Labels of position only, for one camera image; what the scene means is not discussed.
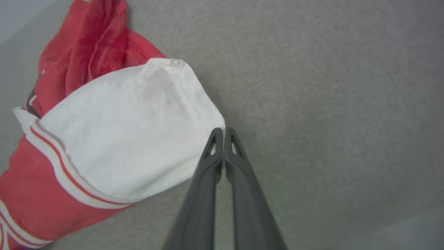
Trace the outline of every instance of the crumpled red fabric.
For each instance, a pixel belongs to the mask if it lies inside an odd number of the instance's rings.
[[[126,28],[126,8],[124,0],[74,0],[40,57],[40,76],[23,109],[37,119],[103,74],[163,57]],[[23,136],[0,177],[0,250],[42,247],[125,208],[78,202],[57,182],[47,157]]]

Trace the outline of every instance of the garment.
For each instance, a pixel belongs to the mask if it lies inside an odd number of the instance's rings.
[[[42,247],[190,178],[224,126],[192,69],[125,26],[123,0],[75,0],[42,53],[14,109],[25,135],[0,177],[0,250]]]
[[[190,178],[225,127],[191,67],[166,58],[101,76],[41,119],[14,112],[25,136],[0,177],[11,248],[44,246]]]

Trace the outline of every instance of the white fabric panel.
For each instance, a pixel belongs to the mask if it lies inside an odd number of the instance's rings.
[[[154,58],[84,85],[38,125],[92,187],[143,199],[190,178],[225,122],[187,63]]]

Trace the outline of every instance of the red stripe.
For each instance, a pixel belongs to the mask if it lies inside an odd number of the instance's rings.
[[[5,217],[3,216],[3,214],[2,214],[2,212],[0,211],[0,217],[3,219],[3,221],[8,225],[8,227],[9,227],[9,229],[12,231],[12,233],[13,234],[15,234],[18,238],[20,238],[22,241],[24,241],[24,242],[26,242],[27,244],[29,244],[29,245],[32,245],[32,246],[38,246],[38,247],[42,247],[42,246],[45,246],[46,244],[35,244],[35,243],[32,243],[32,242],[30,242],[30,241],[28,241],[27,239],[25,239],[25,238],[23,238],[20,234],[18,234],[15,230],[14,230],[14,228],[8,223],[8,221],[5,219]]]
[[[65,164],[63,163],[63,161],[62,161],[62,156],[60,155],[60,153],[59,153],[59,151],[57,150],[57,148],[50,142],[50,141],[48,141],[46,138],[44,138],[43,136],[41,136],[40,134],[38,134],[35,130],[34,130],[34,128],[31,126],[31,131],[34,133],[34,135],[36,135],[38,138],[40,138],[40,140],[42,140],[42,141],[44,141],[46,144],[48,144],[51,148],[52,148],[52,150],[54,150],[54,152],[57,154],[57,156],[58,156],[58,158],[59,158],[59,162],[60,162],[60,165],[62,166],[62,169],[63,169],[63,172],[65,173],[65,175],[66,176],[68,176],[68,178],[71,180],[71,182],[78,188],[78,189],[80,189],[82,192],[84,192],[86,195],[88,195],[88,196],[90,196],[90,197],[92,197],[92,198],[94,198],[94,199],[96,199],[96,200],[99,200],[99,201],[102,201],[102,202],[106,202],[106,203],[110,203],[110,204],[114,204],[114,205],[128,205],[128,204],[131,204],[131,203],[116,203],[116,202],[110,202],[110,201],[107,201],[107,200],[104,200],[104,199],[102,199],[102,198],[100,198],[100,197],[97,197],[97,196],[95,196],[95,195],[93,195],[93,194],[91,194],[91,193],[89,193],[88,191],[86,191],[79,183],[77,183],[76,181],[75,181],[75,179],[71,176],[71,174],[68,172],[68,170],[66,169],[66,167],[65,167]]]
[[[4,240],[3,240],[3,238],[5,237],[5,235],[3,234],[3,225],[2,224],[0,224],[0,231],[1,231],[1,239],[0,239],[0,241],[1,241],[1,243],[0,243],[0,249],[3,249],[3,244],[4,244]]]

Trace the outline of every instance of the gray carpet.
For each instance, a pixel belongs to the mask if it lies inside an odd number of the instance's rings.
[[[10,111],[70,0],[0,46],[1,171]],[[328,249],[443,206],[444,2],[128,0],[131,28],[186,60],[234,127],[289,249]],[[188,182],[46,249],[161,249]],[[230,186],[216,249],[232,249]]]

